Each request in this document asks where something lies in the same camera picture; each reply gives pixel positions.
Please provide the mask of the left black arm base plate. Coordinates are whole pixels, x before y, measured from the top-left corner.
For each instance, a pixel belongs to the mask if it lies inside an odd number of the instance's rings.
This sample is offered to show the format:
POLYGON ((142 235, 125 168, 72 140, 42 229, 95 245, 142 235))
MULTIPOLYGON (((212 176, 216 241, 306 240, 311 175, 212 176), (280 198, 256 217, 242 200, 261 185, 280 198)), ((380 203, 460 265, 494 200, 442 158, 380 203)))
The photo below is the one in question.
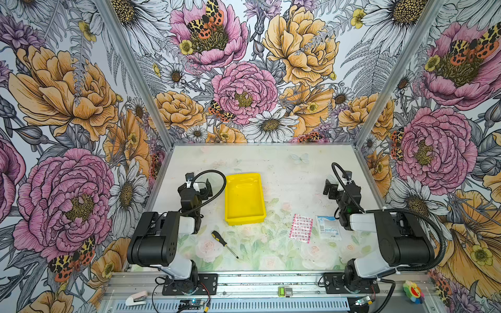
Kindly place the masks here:
POLYGON ((218 274, 198 274, 185 280, 168 280, 164 283, 163 296, 215 296, 218 274))

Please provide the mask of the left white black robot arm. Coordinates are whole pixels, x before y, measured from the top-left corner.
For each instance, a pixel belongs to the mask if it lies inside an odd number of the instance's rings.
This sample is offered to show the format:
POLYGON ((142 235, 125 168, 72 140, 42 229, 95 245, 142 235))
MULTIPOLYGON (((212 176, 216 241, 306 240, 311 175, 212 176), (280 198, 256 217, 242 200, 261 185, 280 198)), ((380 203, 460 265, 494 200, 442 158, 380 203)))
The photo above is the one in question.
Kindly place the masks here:
POLYGON ((194 173, 185 175, 177 189, 181 209, 143 213, 127 248, 130 265, 157 269, 165 274, 164 291, 169 296, 192 295, 202 286, 196 263, 177 252, 178 239, 200 231, 200 206, 213 196, 211 183, 198 181, 194 173))

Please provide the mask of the black yellow handled screwdriver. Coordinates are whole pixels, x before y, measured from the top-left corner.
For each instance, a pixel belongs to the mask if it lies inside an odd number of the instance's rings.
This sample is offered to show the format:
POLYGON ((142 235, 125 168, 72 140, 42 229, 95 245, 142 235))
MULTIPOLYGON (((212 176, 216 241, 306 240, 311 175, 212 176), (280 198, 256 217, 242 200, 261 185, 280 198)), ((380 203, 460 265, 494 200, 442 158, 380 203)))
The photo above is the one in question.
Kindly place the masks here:
POLYGON ((239 256, 228 246, 228 243, 223 239, 221 234, 217 231, 211 232, 212 237, 218 241, 223 247, 227 248, 235 258, 239 259, 239 256))

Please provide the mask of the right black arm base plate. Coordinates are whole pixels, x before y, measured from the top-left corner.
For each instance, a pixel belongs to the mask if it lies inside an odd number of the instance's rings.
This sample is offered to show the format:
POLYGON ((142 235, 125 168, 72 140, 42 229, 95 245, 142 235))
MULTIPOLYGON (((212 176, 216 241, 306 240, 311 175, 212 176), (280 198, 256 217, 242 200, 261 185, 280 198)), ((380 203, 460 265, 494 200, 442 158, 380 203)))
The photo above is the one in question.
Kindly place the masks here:
POLYGON ((374 279, 346 278, 344 273, 325 273, 318 281, 327 294, 377 294, 380 293, 378 283, 374 279))

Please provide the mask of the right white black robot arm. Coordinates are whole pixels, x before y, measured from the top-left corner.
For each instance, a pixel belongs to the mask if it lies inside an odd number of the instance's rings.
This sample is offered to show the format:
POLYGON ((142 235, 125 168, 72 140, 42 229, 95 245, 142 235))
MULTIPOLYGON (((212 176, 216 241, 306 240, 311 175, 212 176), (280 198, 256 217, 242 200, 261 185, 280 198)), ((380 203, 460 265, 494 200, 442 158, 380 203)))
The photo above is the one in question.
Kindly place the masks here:
POLYGON ((416 213, 395 210, 361 210, 361 187, 343 174, 342 181, 327 179, 323 195, 337 203, 335 222, 347 232, 373 233, 377 246, 369 254, 353 258, 332 284, 350 292, 368 292, 378 279, 398 271, 425 271, 434 267, 435 254, 416 213))

